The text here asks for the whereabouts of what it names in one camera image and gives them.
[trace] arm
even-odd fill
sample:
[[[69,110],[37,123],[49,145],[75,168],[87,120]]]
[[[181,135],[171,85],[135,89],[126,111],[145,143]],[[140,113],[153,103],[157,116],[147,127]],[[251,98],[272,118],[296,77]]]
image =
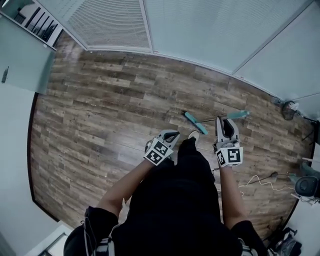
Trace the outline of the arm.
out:
[[[136,168],[121,178],[104,194],[97,207],[105,209],[119,218],[123,199],[129,200],[140,182],[154,165],[144,159]]]
[[[248,216],[232,168],[219,165],[219,169],[223,223],[232,229],[235,224],[246,221]]]

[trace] black pants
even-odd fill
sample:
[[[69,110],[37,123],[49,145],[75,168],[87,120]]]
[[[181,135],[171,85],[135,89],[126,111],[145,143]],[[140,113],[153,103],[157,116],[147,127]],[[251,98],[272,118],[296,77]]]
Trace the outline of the black pants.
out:
[[[204,208],[209,209],[220,219],[218,192],[214,184],[215,178],[208,161],[197,151],[195,142],[194,137],[182,142],[178,151],[177,165],[172,160],[166,159],[150,170],[149,175],[132,195],[130,213],[132,208],[134,208],[132,213],[140,212],[140,210],[143,212],[149,207],[150,201],[161,200],[161,193],[157,194],[155,190],[174,191],[173,187],[183,187],[181,191],[185,191],[185,193],[180,193],[179,198],[183,198],[185,195],[190,198],[193,191],[201,190],[202,192],[195,193],[202,195],[199,201],[203,200],[202,205],[208,205]]]

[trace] broom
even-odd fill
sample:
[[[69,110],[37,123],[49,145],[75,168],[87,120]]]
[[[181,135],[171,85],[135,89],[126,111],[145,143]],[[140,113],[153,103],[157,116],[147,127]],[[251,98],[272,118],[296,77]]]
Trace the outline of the broom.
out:
[[[241,110],[239,112],[233,112],[233,113],[229,113],[223,116],[220,116],[221,119],[238,119],[238,118],[245,118],[247,115],[249,115],[250,112],[246,111],[246,110]],[[206,119],[206,120],[201,120],[198,121],[192,114],[190,114],[189,112],[184,112],[183,115],[189,120],[191,121],[191,123],[197,127],[201,133],[203,133],[204,135],[208,134],[208,131],[206,130],[206,128],[201,124],[201,123],[205,123],[205,122],[209,122],[209,121],[214,121],[217,118],[211,118],[211,119]]]

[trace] floorboard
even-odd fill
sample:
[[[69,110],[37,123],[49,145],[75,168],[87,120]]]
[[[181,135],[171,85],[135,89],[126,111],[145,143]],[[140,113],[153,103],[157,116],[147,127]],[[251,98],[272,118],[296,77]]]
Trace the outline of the floorboard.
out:
[[[302,138],[311,125],[301,117],[284,120],[270,95],[237,79],[169,58],[84,51],[65,33],[56,48],[46,95],[36,103],[31,173],[35,200],[72,227],[142,160],[146,141],[163,129],[180,131],[179,144],[187,138],[193,126],[184,110],[198,119],[251,112],[236,120],[244,147],[244,163],[234,168],[239,185],[253,175],[278,172],[283,175],[265,182],[275,189],[292,187],[285,174],[297,172],[301,157],[310,156],[311,141]],[[209,134],[200,137],[197,148],[216,168],[215,124],[205,127]],[[219,172],[214,175],[219,189]],[[291,189],[274,191],[256,182],[241,191],[262,238],[295,203]]]

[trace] white sneaker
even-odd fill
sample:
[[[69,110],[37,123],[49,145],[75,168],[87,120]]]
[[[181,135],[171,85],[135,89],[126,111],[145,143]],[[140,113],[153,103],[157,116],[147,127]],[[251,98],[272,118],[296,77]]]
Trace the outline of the white sneaker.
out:
[[[197,132],[196,130],[194,130],[193,132],[190,133],[188,139],[194,137],[195,138],[195,143],[197,143],[197,141],[199,140],[200,137],[200,133]]]

